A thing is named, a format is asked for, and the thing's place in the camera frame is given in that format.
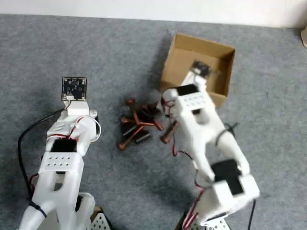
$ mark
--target gray carpet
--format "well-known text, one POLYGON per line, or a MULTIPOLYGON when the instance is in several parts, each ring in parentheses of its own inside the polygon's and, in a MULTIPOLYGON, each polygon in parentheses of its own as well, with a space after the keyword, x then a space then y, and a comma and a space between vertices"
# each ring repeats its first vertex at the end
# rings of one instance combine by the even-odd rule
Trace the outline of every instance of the gray carpet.
MULTIPOLYGON (((125 152, 119 117, 124 100, 159 97, 160 74, 177 32, 236 47, 229 98, 219 110, 239 122, 236 137, 258 182, 252 229, 301 230, 307 225, 307 50, 299 31, 237 25, 0 16, 0 228, 16 229, 26 190, 16 149, 20 133, 61 108, 62 76, 88 78, 88 103, 99 112, 103 135, 84 157, 81 191, 94 195, 116 230, 172 230, 197 194, 186 156, 153 138, 125 152)), ((28 174, 37 172, 52 120, 24 140, 28 174)), ((177 138, 184 149, 181 131, 177 138)), ((221 153, 209 147, 212 162, 221 153)), ((226 220, 247 229, 251 205, 226 220)))

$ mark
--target copper bolt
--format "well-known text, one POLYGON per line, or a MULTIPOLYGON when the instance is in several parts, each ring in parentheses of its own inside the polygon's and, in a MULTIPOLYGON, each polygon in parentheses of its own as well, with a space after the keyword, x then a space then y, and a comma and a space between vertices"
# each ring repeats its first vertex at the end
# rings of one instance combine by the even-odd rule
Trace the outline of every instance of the copper bolt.
POLYGON ((153 123, 154 123, 154 125, 157 127, 157 129, 158 129, 159 131, 162 131, 162 130, 163 130, 162 125, 160 124, 160 122, 159 122, 157 119, 154 118, 153 123))
POLYGON ((117 147, 120 149, 120 150, 125 150, 126 149, 126 146, 131 142, 131 140, 134 138, 135 135, 138 134, 138 132, 140 132, 142 129, 144 128, 144 126, 140 126, 134 133, 131 134, 130 137, 128 137, 128 139, 126 139, 124 142, 122 143, 119 143, 117 145, 117 147))
POLYGON ((179 122, 174 121, 173 124, 168 128, 166 133, 162 137, 160 137, 163 143, 167 144, 170 141, 170 138, 173 135, 174 130, 177 129, 178 125, 179 125, 179 122))
MULTIPOLYGON (((135 121, 133 119, 126 118, 126 117, 122 117, 122 119, 120 121, 121 121, 122 124, 124 124, 124 123, 135 123, 135 121)), ((140 121, 140 125, 141 126, 154 126, 154 123, 148 123, 148 122, 140 121)))
POLYGON ((130 98, 129 100, 126 101, 126 103, 130 107, 130 110, 131 110, 131 112, 133 114, 135 123, 137 125, 139 125, 140 124, 140 120, 139 120, 138 115, 137 115, 136 110, 135 110, 135 99, 134 98, 130 98))

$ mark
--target open cardboard box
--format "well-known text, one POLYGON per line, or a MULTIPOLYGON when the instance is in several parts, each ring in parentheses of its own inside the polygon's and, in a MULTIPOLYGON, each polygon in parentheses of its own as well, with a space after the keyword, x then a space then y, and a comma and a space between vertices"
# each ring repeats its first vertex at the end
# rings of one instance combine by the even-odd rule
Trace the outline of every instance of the open cardboard box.
POLYGON ((192 63, 199 60, 212 68, 213 73, 207 82, 207 92, 216 107, 220 107, 228 96, 234 57, 233 47, 177 34, 165 61, 160 90, 180 86, 192 63))

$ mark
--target metal bracket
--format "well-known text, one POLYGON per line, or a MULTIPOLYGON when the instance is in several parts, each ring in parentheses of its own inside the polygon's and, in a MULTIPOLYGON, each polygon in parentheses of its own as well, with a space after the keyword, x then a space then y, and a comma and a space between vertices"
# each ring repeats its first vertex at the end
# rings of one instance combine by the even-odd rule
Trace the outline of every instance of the metal bracket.
POLYGON ((224 218, 217 218, 206 222, 205 226, 200 226, 194 220, 187 230, 231 230, 224 218))
POLYGON ((92 230, 111 230, 103 213, 98 213, 92 222, 92 230))

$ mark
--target robotic arm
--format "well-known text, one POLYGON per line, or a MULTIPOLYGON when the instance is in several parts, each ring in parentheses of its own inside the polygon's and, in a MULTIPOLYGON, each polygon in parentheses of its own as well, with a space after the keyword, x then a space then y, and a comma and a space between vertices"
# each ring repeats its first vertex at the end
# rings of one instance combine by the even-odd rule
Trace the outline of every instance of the robotic arm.
POLYGON ((63 78, 67 109, 47 132, 39 178, 19 230, 93 229, 90 216, 95 200, 79 193, 83 156, 101 134, 96 110, 90 110, 85 78, 63 78))
POLYGON ((166 90, 157 106, 179 121, 188 139, 194 166, 209 184, 190 208, 183 229, 188 229, 194 219, 205 226, 224 218, 260 195, 248 161, 206 92, 210 72, 207 65, 194 62, 185 85, 166 90), (164 106, 169 103, 171 110, 165 110, 164 106), (230 160, 210 165, 205 155, 207 143, 215 144, 230 160))

